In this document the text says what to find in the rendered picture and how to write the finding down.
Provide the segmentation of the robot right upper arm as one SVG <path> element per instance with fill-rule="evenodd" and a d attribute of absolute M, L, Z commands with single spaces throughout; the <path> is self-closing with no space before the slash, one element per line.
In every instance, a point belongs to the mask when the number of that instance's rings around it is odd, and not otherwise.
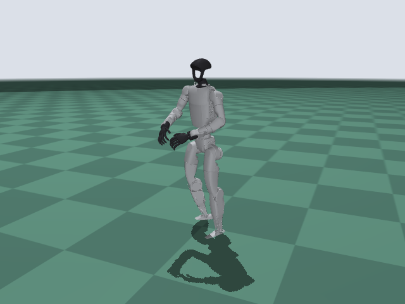
<path fill-rule="evenodd" d="M 188 90 L 190 86 L 191 85 L 187 85 L 182 89 L 182 94 L 178 100 L 177 107 L 173 111 L 173 113 L 176 114 L 177 118 L 180 118 L 182 116 L 182 110 L 189 101 Z"/>

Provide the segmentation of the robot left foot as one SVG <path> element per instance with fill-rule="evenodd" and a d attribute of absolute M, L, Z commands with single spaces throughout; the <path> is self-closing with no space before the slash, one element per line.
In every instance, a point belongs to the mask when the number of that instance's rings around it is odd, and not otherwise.
<path fill-rule="evenodd" d="M 222 229 L 222 230 L 223 230 L 223 229 Z M 222 233 L 224 233 L 224 232 L 225 232 L 225 230 L 222 231 Z M 215 230 L 215 231 L 213 231 L 211 234 L 205 236 L 205 238 L 206 238 L 206 239 L 213 238 L 213 237 L 218 236 L 218 235 L 220 235 L 220 234 L 222 234 L 222 233 L 219 233 L 218 231 Z"/>

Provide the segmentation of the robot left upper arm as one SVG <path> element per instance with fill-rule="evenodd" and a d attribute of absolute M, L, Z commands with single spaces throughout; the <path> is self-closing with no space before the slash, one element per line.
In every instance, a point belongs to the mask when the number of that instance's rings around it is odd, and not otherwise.
<path fill-rule="evenodd" d="M 224 124 L 220 127 L 222 128 L 226 123 L 225 112 L 223 108 L 223 94 L 220 91 L 210 89 L 209 100 L 213 102 L 214 111 L 217 117 L 221 117 L 222 119 L 224 119 Z"/>

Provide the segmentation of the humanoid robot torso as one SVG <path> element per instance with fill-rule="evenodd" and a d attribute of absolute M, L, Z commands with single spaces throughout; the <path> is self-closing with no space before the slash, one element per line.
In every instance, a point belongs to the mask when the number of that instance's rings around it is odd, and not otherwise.
<path fill-rule="evenodd" d="M 206 87 L 197 88 L 198 83 L 195 83 L 188 90 L 189 109 L 193 126 L 200 128 L 217 118 L 213 102 L 209 100 L 209 90 L 216 89 L 210 84 L 202 84 Z M 196 147 L 202 153 L 208 149 L 208 144 L 215 144 L 215 137 L 211 136 L 210 133 L 196 139 Z"/>

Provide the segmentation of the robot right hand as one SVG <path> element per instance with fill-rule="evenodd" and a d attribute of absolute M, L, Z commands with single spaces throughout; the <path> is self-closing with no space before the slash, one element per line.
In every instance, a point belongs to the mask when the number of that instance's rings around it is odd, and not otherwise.
<path fill-rule="evenodd" d="M 169 139 L 166 136 L 166 132 L 168 131 L 168 133 L 170 134 L 171 132 L 169 131 L 169 127 L 170 127 L 170 123 L 168 121 L 166 121 L 165 124 L 161 125 L 161 130 L 159 132 L 159 137 L 158 137 L 158 142 L 160 143 L 160 145 L 163 145 L 164 142 L 167 143 L 164 139 L 164 137 L 169 141 Z M 164 142 L 163 142 L 164 141 Z"/>

